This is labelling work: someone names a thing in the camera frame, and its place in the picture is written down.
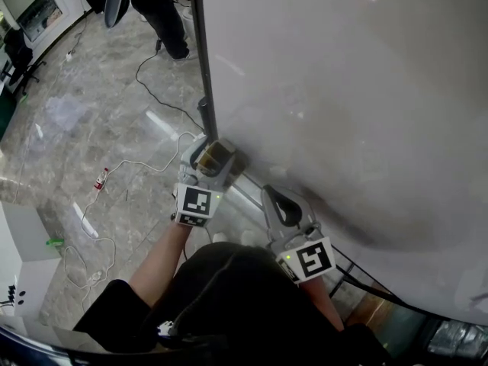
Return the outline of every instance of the marble floor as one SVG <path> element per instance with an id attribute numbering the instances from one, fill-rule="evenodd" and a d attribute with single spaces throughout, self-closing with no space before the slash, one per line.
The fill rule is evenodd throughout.
<path id="1" fill-rule="evenodd" d="M 37 208 L 47 232 L 65 240 L 59 249 L 74 246 L 86 263 L 67 252 L 67 273 L 83 285 L 112 259 L 109 242 L 93 242 L 81 229 L 81 212 L 93 199 L 95 179 L 103 168 L 113 169 L 123 159 L 162 168 L 174 155 L 175 138 L 185 131 L 199 134 L 180 111 L 158 104 L 135 80 L 139 64 L 154 54 L 156 34 L 132 9 L 114 28 L 103 17 L 90 14 L 73 59 L 66 53 L 75 44 L 77 24 L 44 57 L 37 71 L 41 82 L 31 82 L 28 97 L 18 109 L 0 143 L 0 200 Z M 175 63 L 164 49 L 140 70 L 140 78 L 161 100 L 186 110 L 198 123 L 197 102 L 204 95 L 197 60 Z M 191 143 L 181 138 L 181 150 Z M 124 164 L 114 172 L 86 219 L 99 235 L 116 244 L 114 267 L 108 279 L 128 280 L 169 224 L 174 211 L 171 196 L 178 161 L 160 174 L 141 165 Z M 224 196 L 208 229 L 225 232 L 240 242 L 243 233 L 256 245 L 267 242 L 265 221 L 258 206 L 242 195 L 240 178 Z M 194 230 L 186 252 L 190 256 L 209 242 L 205 230 Z M 337 256 L 343 267 L 347 261 Z M 327 276 L 331 287 L 338 272 Z M 84 302 L 87 309 L 106 282 L 93 287 Z M 342 286 L 334 301 L 347 316 L 364 292 Z M 40 321 L 71 329 L 83 314 L 86 290 L 69 283 L 59 265 L 44 300 Z"/>

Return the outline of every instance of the green object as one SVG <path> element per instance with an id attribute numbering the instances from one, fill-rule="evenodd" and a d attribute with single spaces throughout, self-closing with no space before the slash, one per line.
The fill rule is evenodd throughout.
<path id="1" fill-rule="evenodd" d="M 64 246 L 64 240 L 63 239 L 51 239 L 46 241 L 47 246 L 52 246 L 52 247 L 62 247 Z"/>
<path id="2" fill-rule="evenodd" d="M 8 123 L 14 115 L 17 102 L 12 93 L 7 88 L 3 88 L 0 94 L 0 140 L 7 130 Z"/>
<path id="3" fill-rule="evenodd" d="M 20 103 L 24 102 L 27 99 L 27 96 L 29 96 L 29 94 L 22 95 L 22 98 L 20 101 L 18 101 L 18 103 L 20 104 Z"/>

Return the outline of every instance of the office chair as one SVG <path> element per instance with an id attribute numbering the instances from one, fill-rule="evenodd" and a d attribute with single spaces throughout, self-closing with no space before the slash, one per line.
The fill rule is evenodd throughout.
<path id="1" fill-rule="evenodd" d="M 27 47 L 25 44 L 24 32 L 22 30 L 10 29 L 10 31 L 5 35 L 4 43 L 5 52 L 11 60 L 11 64 L 15 67 L 15 71 L 12 75 L 10 75 L 8 73 L 10 66 L 6 65 L 2 70 L 0 78 L 5 76 L 10 77 L 8 85 L 13 85 L 23 76 L 24 89 L 22 94 L 26 95 L 27 93 L 25 92 L 25 87 L 27 86 L 29 79 L 34 79 L 36 82 L 39 82 L 39 79 L 34 76 L 34 72 L 37 68 L 39 68 L 39 66 L 46 65 L 46 63 L 44 61 L 40 61 L 38 63 L 29 65 L 29 62 L 32 60 L 33 53 L 32 49 Z"/>

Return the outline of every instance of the white cable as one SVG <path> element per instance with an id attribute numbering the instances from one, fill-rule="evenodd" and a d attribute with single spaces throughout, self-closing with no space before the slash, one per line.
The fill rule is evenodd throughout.
<path id="1" fill-rule="evenodd" d="M 68 251 L 68 249 L 73 249 L 74 251 L 76 251 L 76 253 L 77 253 L 78 257 L 80 258 L 80 260 L 82 261 L 83 265 L 85 266 L 85 277 L 86 277 L 86 270 L 87 270 L 87 268 L 86 268 L 85 261 L 83 260 L 83 258 L 81 257 L 81 255 L 79 254 L 79 252 L 76 250 L 76 248 L 75 248 L 75 247 L 73 247 L 73 246 L 68 246 L 68 247 L 66 247 L 66 249 L 64 250 L 64 272 L 65 272 L 65 274 L 66 274 L 66 277 L 68 278 L 68 281 L 69 281 L 71 284 L 74 284 L 74 285 L 75 285 L 75 286 L 76 286 L 76 287 L 77 287 L 79 290 L 83 290 L 83 289 L 88 288 L 88 293 L 87 293 L 87 294 L 86 294 L 86 295 L 83 297 L 83 299 L 82 299 L 82 309 L 83 309 L 83 312 L 85 312 L 85 308 L 84 308 L 84 306 L 83 306 L 83 302 L 86 300 L 86 298 L 87 298 L 87 297 L 88 297 L 88 295 L 90 294 L 91 288 L 92 288 L 92 287 L 97 287 L 97 286 L 98 286 L 98 285 L 99 285 L 101 282 L 106 281 L 106 280 L 108 279 L 108 272 L 109 272 L 109 270 L 110 270 L 112 267 L 114 267 L 114 264 L 115 264 L 115 249 L 116 249 L 116 247 L 115 247 L 115 241 L 114 241 L 113 239 L 109 239 L 108 237 L 102 237 L 102 238 L 100 238 L 100 239 L 97 239 L 97 238 L 95 238 L 95 237 L 92 237 L 92 235 L 91 235 L 91 234 L 89 234 L 89 233 L 86 231 L 86 229 L 83 227 L 83 221 L 85 220 L 86 211 L 88 210 L 88 208 L 89 208 L 91 205 L 93 205 L 93 204 L 94 204 L 94 203 L 97 201 L 98 196 L 100 195 L 100 193 L 101 193 L 101 192 L 103 191 L 103 189 L 105 188 L 105 185 L 106 185 L 106 184 L 107 184 L 107 182 L 108 182 L 108 178 L 109 178 L 109 176 L 112 174 L 112 172 L 117 171 L 117 170 L 118 170 L 118 169 L 119 169 L 119 168 L 122 166 L 122 164 L 124 164 L 125 162 L 128 162 L 128 163 L 130 163 L 130 164 L 141 164 L 141 165 L 143 165 L 143 166 L 145 166 L 145 167 L 147 167 L 147 168 L 149 168 L 149 169 L 153 170 L 154 172 L 159 172 L 159 173 L 160 173 L 160 172 L 164 172 L 164 171 L 165 171 L 165 170 L 166 170 L 166 169 L 169 167 L 169 165 L 170 165 L 170 164 L 173 162 L 173 160 L 176 158 L 176 156 L 178 155 L 178 153 L 179 153 L 179 146 L 180 146 L 180 139 L 181 139 L 181 138 L 182 138 L 182 137 L 183 137 L 185 134 L 189 134 L 189 135 L 191 135 L 191 136 L 192 136 L 194 139 L 196 139 L 196 138 L 197 138 L 197 137 L 196 137 L 196 136 L 195 136 L 193 133 L 191 133 L 191 132 L 189 132 L 189 131 L 185 131 L 185 132 L 181 133 L 181 134 L 179 135 L 179 137 L 178 137 L 178 140 L 176 141 L 176 151 L 175 151 L 175 154 L 174 154 L 174 156 L 173 156 L 173 157 L 172 157 L 172 158 L 171 158 L 171 159 L 168 161 L 168 164 L 166 164 L 166 165 L 165 165 L 165 167 L 164 167 L 163 169 L 156 169 L 156 168 L 153 168 L 152 166 L 147 165 L 145 162 L 133 162 L 133 161 L 131 161 L 131 160 L 122 160 L 122 161 L 120 162 L 120 164 L 119 164 L 117 167 L 115 167 L 114 169 L 112 169 L 111 171 L 109 171 L 109 173 L 107 173 L 107 178 L 105 179 L 104 184 L 101 186 L 101 189 L 100 189 L 100 190 L 98 190 L 97 194 L 95 195 L 95 199 L 94 199 L 93 201 L 91 201 L 89 204 L 87 204 L 87 205 L 86 205 L 86 207 L 85 207 L 85 209 L 83 210 L 83 215 L 82 215 L 82 222 L 81 222 L 81 225 L 82 225 L 82 230 L 83 230 L 83 232 L 85 232 L 86 236 L 88 236 L 88 237 L 89 237 L 91 240 L 93 240 L 94 242 L 99 242 L 99 241 L 102 241 L 102 240 L 107 240 L 107 241 L 112 242 L 112 244 L 114 244 L 114 254 L 113 254 L 113 258 L 112 258 L 112 263 L 111 263 L 111 264 L 108 266 L 107 270 L 105 271 L 105 278 L 97 280 L 97 281 L 96 281 L 94 284 L 89 284 L 89 283 L 88 283 L 88 281 L 89 281 L 89 280 L 87 280 L 87 283 L 86 283 L 86 285 L 85 285 L 85 286 L 79 286 L 79 285 L 77 285 L 77 284 L 76 284 L 74 281 L 72 281 L 72 280 L 69 278 L 68 273 L 66 272 L 66 252 Z"/>

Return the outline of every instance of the white cabinet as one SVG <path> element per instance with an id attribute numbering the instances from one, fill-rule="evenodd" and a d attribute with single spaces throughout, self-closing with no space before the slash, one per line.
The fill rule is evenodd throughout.
<path id="1" fill-rule="evenodd" d="M 14 308 L 2 308 L 5 314 L 37 318 L 61 260 L 47 240 L 35 208 L 0 203 L 0 300 L 15 286 Z"/>

